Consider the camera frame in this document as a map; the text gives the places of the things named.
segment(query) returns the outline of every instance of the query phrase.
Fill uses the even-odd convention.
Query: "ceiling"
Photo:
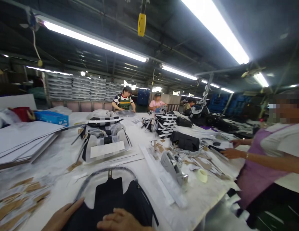
[[[0,1],[0,64],[3,52],[37,60],[25,11]],[[146,6],[146,32],[137,35],[141,0],[18,0],[14,1],[105,37],[139,53],[190,73],[237,67],[237,62],[180,0],[150,0]],[[252,77],[241,78],[247,68],[263,71],[270,86],[299,83],[299,0],[214,1],[253,63],[217,73],[213,82],[233,91],[259,90]],[[201,95],[204,84],[164,71],[150,59],[142,63],[40,27],[36,32],[39,54],[48,67],[151,84],[163,90],[180,90]]]

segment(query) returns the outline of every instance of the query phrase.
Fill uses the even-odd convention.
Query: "pink shirt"
[[[157,106],[163,106],[165,103],[162,102],[162,101],[159,101],[158,103],[156,103],[155,100],[152,100],[152,101],[150,102],[149,106],[150,106],[150,107],[155,107],[156,104],[157,104]]]

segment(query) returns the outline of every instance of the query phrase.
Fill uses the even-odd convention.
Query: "black handbag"
[[[200,140],[198,138],[180,132],[173,131],[170,140],[172,144],[176,144],[184,150],[197,151],[200,149]]]
[[[183,117],[177,117],[176,124],[182,127],[192,127],[193,123]]]

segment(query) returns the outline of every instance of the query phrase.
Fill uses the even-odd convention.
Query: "blue box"
[[[65,127],[69,126],[69,116],[59,114],[52,111],[41,111],[35,112],[36,120],[52,123],[52,124],[59,124]]]

